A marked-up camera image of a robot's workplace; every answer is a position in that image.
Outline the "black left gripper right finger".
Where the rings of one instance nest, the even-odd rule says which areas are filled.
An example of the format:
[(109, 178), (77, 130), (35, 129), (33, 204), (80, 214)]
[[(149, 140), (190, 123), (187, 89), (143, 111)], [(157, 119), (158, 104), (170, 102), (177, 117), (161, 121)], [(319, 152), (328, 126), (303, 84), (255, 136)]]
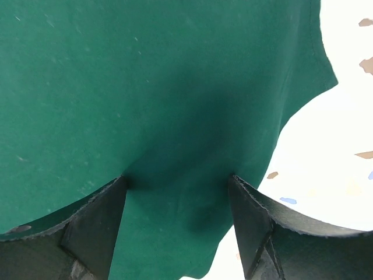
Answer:
[(228, 183), (245, 279), (372, 279), (372, 232), (301, 214), (238, 176)]

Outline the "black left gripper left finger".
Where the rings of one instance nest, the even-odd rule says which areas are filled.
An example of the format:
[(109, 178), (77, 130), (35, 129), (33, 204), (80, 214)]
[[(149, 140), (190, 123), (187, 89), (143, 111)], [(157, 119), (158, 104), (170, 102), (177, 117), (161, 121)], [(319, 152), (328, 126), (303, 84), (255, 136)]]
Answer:
[(126, 191), (118, 177), (1, 234), (1, 279), (108, 279)]

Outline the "green surgical cloth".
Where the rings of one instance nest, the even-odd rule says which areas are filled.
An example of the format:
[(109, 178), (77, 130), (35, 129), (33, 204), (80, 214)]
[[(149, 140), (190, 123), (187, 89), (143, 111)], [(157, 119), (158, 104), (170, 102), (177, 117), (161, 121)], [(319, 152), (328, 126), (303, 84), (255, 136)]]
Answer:
[(204, 277), (280, 131), (337, 83), (319, 1), (2, 1), (1, 230), (130, 179), (111, 279)]

